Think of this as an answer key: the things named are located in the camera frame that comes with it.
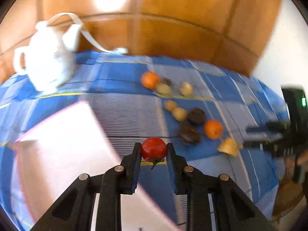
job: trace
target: white cable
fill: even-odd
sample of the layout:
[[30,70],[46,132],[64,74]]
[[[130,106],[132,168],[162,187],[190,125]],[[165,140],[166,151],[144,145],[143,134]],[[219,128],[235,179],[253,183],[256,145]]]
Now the white cable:
[[[51,23],[53,23],[54,21],[56,21],[59,17],[63,16],[63,15],[69,15],[72,19],[72,21],[75,24],[81,24],[83,25],[83,22],[80,20],[80,18],[74,14],[74,13],[70,13],[70,12],[63,12],[63,13],[59,13],[55,16],[53,16],[52,18],[49,19],[49,21],[47,22],[47,26],[50,25]],[[117,54],[117,55],[123,55],[123,54],[127,54],[128,50],[126,48],[115,48],[114,50],[106,50],[104,49],[89,33],[89,31],[87,31],[87,29],[85,27],[82,27],[81,31],[82,35],[84,36],[84,38],[87,39],[88,42],[90,42],[90,44],[92,44],[94,47],[96,47],[97,49],[99,49],[102,52],[106,52],[106,53],[111,53],[111,54]]]

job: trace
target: red tomato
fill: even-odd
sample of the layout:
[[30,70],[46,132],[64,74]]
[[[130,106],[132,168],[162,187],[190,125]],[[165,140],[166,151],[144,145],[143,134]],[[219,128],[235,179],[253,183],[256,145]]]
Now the red tomato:
[[167,146],[165,142],[158,137],[149,137],[141,145],[141,156],[148,162],[152,162],[153,166],[159,162],[163,162],[167,154]]

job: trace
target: yellow stripe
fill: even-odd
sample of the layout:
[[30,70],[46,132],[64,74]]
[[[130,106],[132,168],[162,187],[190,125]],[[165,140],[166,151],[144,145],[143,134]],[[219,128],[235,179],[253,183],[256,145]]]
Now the yellow stripe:
[[7,104],[4,104],[4,105],[2,105],[2,106],[0,106],[0,108],[5,108],[5,107],[8,106],[8,105],[10,105],[10,102],[7,103]]
[[6,146],[7,144],[8,144],[8,142],[0,143],[0,147]]
[[28,222],[26,222],[26,221],[24,221],[23,220],[23,224],[25,224],[27,227],[29,227],[29,228],[32,228],[33,227],[33,225],[31,225],[31,224],[29,224]]
[[32,228],[33,225],[31,225],[30,223],[26,222],[25,220],[23,220],[19,215],[15,215],[16,218],[21,221],[23,224],[25,224],[27,227]]
[[102,62],[149,64],[149,62],[145,62],[145,61],[102,61]]
[[[157,163],[157,165],[163,165],[163,164],[167,164],[167,162],[163,161],[163,162]],[[148,162],[148,161],[142,161],[141,162],[141,166],[153,166],[153,163],[152,162]]]
[[45,96],[41,96],[39,97],[39,99],[42,99],[42,98],[49,98],[49,97],[55,97],[55,96],[68,96],[68,95],[82,95],[83,92],[72,92],[72,93],[61,93],[61,94],[52,94],[52,95],[45,95]]
[[184,97],[182,95],[171,95],[171,96],[166,96],[166,95],[161,95],[157,92],[153,92],[156,96],[161,97],[161,98],[169,98],[169,99],[184,99],[184,100],[198,100],[198,101],[213,101],[212,98],[210,97],[202,97],[202,96],[195,96],[195,97]]

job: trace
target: white wall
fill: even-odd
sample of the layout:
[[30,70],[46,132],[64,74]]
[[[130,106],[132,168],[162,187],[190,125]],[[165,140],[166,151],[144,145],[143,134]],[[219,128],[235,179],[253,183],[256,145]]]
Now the white wall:
[[291,0],[282,0],[276,25],[253,75],[282,97],[281,85],[308,94],[308,26]]

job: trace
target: wooden wall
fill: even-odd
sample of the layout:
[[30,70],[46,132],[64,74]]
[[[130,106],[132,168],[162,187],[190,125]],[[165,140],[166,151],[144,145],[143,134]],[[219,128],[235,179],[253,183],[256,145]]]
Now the wooden wall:
[[[38,21],[60,12],[78,14],[106,49],[202,60],[250,74],[279,7],[280,0],[17,0],[0,24],[0,83],[14,73],[14,49],[29,44]],[[60,20],[65,25],[68,18]],[[79,50],[86,49],[95,50],[82,39]]]

